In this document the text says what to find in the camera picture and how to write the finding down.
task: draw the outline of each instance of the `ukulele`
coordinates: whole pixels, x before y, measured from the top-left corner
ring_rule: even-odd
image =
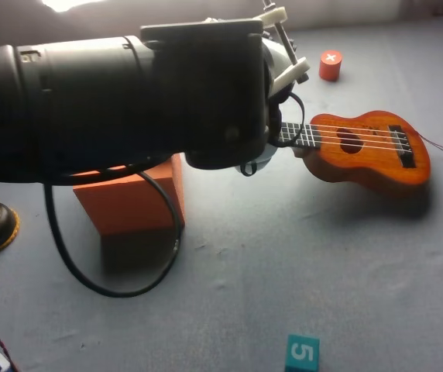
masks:
[[[292,140],[300,124],[283,122],[279,142]],[[385,111],[357,118],[321,114],[291,144],[295,157],[327,182],[352,181],[393,197],[421,190],[430,178],[430,157],[417,131]]]

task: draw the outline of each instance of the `teal block with number 5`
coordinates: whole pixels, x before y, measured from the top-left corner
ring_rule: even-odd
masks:
[[[319,357],[319,339],[289,335],[285,372],[318,372]]]

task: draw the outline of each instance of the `white number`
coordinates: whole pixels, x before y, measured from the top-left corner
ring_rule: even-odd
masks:
[[[308,359],[310,362],[313,361],[313,348],[308,345],[300,345],[301,352],[297,353],[297,348],[299,347],[298,343],[295,343],[292,345],[291,353],[292,357],[295,360],[304,360],[306,359],[306,356],[308,355]]]

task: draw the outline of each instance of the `gray tabletop surface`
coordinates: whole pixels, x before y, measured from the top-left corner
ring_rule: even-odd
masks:
[[[312,65],[294,89],[308,119],[388,110],[443,144],[443,19],[292,37]],[[336,84],[318,77],[327,49],[343,53]],[[285,119],[299,115],[285,104]],[[290,333],[321,340],[321,372],[439,372],[443,153],[429,152],[430,192],[404,201],[326,184],[291,150],[251,178],[185,164],[178,261],[160,286],[126,300],[71,277],[40,185],[0,184],[22,220],[0,253],[0,336],[27,372],[277,372]],[[133,289],[157,273],[170,242],[100,242],[71,188],[56,197],[65,239],[93,279]]]

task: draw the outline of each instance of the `fretboard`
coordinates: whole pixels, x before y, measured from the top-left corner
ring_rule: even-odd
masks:
[[[278,135],[278,141],[285,143],[292,140],[299,133],[300,124],[295,122],[282,122],[282,129]],[[304,124],[302,132],[297,140],[290,144],[292,147],[319,149],[321,144],[321,136],[316,126]]]

